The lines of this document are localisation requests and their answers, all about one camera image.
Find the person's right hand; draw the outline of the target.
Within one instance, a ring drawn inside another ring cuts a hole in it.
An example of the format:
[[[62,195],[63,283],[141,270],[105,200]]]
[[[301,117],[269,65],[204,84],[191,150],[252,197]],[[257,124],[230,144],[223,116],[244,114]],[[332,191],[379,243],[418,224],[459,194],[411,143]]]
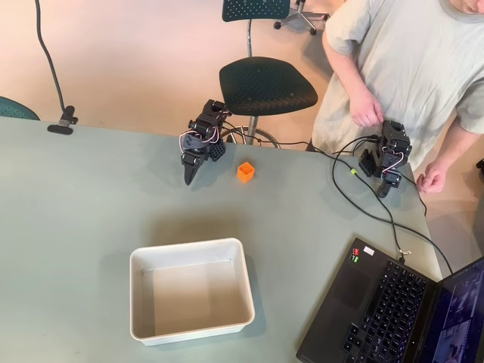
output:
[[[350,100],[350,113],[354,123],[361,127],[371,127],[383,122],[380,104],[372,95]]]

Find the person's left hand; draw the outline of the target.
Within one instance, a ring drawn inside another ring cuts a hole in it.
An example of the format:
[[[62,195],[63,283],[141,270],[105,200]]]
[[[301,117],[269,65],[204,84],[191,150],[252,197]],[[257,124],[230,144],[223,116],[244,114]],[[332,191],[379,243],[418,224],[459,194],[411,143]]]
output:
[[[447,171],[447,166],[437,162],[429,163],[425,171],[417,178],[417,190],[424,194],[440,192],[445,186]]]

